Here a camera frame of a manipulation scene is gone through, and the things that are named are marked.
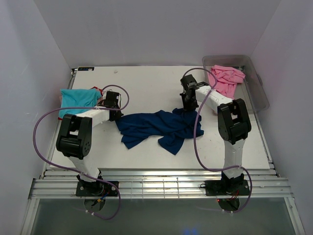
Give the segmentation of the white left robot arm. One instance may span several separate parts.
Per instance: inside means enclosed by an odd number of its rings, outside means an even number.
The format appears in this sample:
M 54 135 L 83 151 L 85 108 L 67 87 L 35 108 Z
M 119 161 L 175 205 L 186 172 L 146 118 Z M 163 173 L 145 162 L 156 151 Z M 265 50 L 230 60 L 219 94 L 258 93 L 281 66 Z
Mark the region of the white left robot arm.
M 91 150 L 92 129 L 106 121 L 120 119 L 121 95 L 107 91 L 105 98 L 94 109 L 80 114 L 66 114 L 61 121 L 56 149 L 80 171 L 77 175 L 76 196 L 117 196 L 118 182 L 103 183 L 101 171 L 95 166 Z

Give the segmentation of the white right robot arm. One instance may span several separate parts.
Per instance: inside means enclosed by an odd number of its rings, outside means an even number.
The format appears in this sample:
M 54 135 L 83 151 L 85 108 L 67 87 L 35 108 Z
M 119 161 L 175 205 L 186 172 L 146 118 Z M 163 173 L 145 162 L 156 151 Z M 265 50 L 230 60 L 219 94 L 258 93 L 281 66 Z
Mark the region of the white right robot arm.
M 208 106 L 217 114 L 218 132 L 224 141 L 224 166 L 220 180 L 207 180 L 202 184 L 207 196 L 249 195 L 246 169 L 242 166 L 243 146 L 251 131 L 251 122 L 245 101 L 231 99 L 213 90 L 206 82 L 197 82 L 192 75 L 181 80 L 180 94 L 187 111 L 201 110 Z

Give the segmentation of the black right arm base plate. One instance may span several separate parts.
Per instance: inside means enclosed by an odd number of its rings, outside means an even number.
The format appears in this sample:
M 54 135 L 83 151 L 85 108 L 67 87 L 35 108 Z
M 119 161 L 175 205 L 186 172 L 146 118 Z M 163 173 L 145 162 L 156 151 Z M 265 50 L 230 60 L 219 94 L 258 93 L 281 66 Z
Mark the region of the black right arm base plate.
M 222 180 L 207 180 L 200 184 L 200 188 L 205 189 L 206 196 L 248 196 L 250 188 L 247 180 L 236 185 L 226 185 Z

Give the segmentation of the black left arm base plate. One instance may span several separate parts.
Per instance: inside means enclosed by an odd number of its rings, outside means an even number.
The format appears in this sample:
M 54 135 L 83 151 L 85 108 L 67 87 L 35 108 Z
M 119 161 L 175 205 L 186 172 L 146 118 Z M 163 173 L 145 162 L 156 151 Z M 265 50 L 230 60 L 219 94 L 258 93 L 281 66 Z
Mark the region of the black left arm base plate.
M 104 195 L 117 196 L 118 193 L 115 189 L 113 189 L 112 185 L 107 183 L 102 183 L 99 181 L 79 181 L 75 195 L 79 197 L 101 197 Z

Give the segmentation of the navy blue t shirt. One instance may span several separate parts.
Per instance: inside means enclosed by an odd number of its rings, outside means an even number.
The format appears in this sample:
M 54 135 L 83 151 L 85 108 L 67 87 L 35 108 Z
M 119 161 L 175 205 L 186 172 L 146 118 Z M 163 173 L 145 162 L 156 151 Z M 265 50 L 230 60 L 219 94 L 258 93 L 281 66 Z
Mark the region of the navy blue t shirt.
M 122 135 L 121 142 L 131 149 L 152 136 L 160 136 L 158 144 L 176 155 L 186 139 L 204 135 L 201 116 L 196 111 L 175 108 L 172 112 L 137 113 L 123 116 L 116 126 Z

